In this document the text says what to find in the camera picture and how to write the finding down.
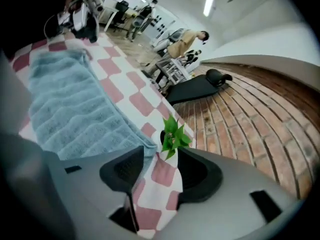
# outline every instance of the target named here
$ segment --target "gray pants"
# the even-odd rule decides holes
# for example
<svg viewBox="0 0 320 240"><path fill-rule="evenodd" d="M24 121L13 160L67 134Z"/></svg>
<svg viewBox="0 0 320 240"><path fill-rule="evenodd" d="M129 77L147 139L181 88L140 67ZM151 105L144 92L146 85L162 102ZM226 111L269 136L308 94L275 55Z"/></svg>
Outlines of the gray pants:
<svg viewBox="0 0 320 240"><path fill-rule="evenodd" d="M136 36L137 36L137 33L138 33L139 29L140 29L139 27L135 27L134 25L131 24L130 27L129 27L128 32L126 33L126 38L129 38L129 35L133 30L132 40L134 40L136 38Z"/></svg>
<svg viewBox="0 0 320 240"><path fill-rule="evenodd" d="M167 52L163 57L162 59L160 59L157 63L161 66L161 67L164 67L165 65L167 65L168 63L171 62L171 55ZM156 65L153 65L153 67L150 69L149 71L149 74L150 75L153 75L156 71L157 71L157 66Z"/></svg>

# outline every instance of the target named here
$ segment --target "fluorescent light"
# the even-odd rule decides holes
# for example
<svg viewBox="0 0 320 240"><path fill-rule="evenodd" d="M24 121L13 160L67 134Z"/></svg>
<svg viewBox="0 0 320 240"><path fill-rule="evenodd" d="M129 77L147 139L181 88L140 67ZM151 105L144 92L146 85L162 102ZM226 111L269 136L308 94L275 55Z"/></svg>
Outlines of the fluorescent light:
<svg viewBox="0 0 320 240"><path fill-rule="evenodd" d="M206 17L209 16L213 2L214 0L205 0L204 10L203 10L204 16Z"/></svg>

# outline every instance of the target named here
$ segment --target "pink and white checkered cloth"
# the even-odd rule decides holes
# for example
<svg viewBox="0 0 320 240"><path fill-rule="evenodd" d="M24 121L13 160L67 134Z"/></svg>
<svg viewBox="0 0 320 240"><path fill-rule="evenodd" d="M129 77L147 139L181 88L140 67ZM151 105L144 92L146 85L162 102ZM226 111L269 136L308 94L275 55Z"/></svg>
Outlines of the pink and white checkered cloth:
<svg viewBox="0 0 320 240"><path fill-rule="evenodd" d="M29 64L39 53L85 49L92 70L105 92L118 108L150 138L164 129L163 119L172 114L181 126L184 122L153 87L144 74L131 64L124 52L102 32L96 43L76 39L67 33L47 41L30 44L15 53L10 63L22 83L28 86ZM194 132L188 125L185 133L196 146ZM23 138L37 142L31 122L27 117L19 133ZM183 191L181 174L177 168L178 156L167 161L156 154L149 169L133 193L134 210L139 224L138 235L151 239L162 230L177 213L178 194Z"/></svg>

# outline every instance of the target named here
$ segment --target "black chair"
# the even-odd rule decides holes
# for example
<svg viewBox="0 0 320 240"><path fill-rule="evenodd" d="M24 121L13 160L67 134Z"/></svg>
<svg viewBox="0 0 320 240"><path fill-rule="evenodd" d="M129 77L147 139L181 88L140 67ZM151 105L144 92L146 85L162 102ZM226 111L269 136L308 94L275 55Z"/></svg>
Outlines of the black chair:
<svg viewBox="0 0 320 240"><path fill-rule="evenodd" d="M123 18L124 18L125 12L129 8L129 3L127 1L122 0L121 2L116 3L115 8L118 10L118 12L113 18L113 27L115 28L114 31L116 31L116 29L119 28L119 25L125 23L126 20Z"/></svg>
<svg viewBox="0 0 320 240"><path fill-rule="evenodd" d="M222 74L212 68L206 74L171 86L167 90L168 94L165 98L171 105L174 105L208 97L219 92L226 85L226 80L232 81L232 76Z"/></svg>

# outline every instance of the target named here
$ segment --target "light blue towel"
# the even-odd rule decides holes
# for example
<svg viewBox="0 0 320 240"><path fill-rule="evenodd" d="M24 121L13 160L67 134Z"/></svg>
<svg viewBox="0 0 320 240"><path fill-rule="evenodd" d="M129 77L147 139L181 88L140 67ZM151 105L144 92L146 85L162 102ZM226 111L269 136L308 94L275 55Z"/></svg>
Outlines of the light blue towel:
<svg viewBox="0 0 320 240"><path fill-rule="evenodd" d="M30 66L29 90L29 116L38 144L61 160L142 145L146 167L156 154L153 141L102 89L85 51L40 54Z"/></svg>

